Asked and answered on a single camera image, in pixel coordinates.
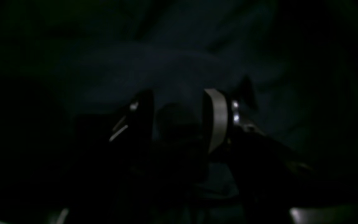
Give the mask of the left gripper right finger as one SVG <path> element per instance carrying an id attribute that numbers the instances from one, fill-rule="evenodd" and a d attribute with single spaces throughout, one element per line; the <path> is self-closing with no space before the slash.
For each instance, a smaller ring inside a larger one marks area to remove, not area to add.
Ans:
<path id="1" fill-rule="evenodd" d="M 202 103 L 203 145 L 207 154 L 227 146 L 236 129 L 245 133 L 265 133 L 241 110 L 238 98 L 216 88 L 205 88 Z"/>

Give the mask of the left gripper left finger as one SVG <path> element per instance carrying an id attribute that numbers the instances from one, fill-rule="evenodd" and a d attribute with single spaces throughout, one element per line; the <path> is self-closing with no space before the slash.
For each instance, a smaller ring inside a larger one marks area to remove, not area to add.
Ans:
<path id="1" fill-rule="evenodd" d="M 104 139 L 115 162 L 133 162 L 147 156 L 152 144 L 154 93 L 143 90 L 110 121 Z"/>

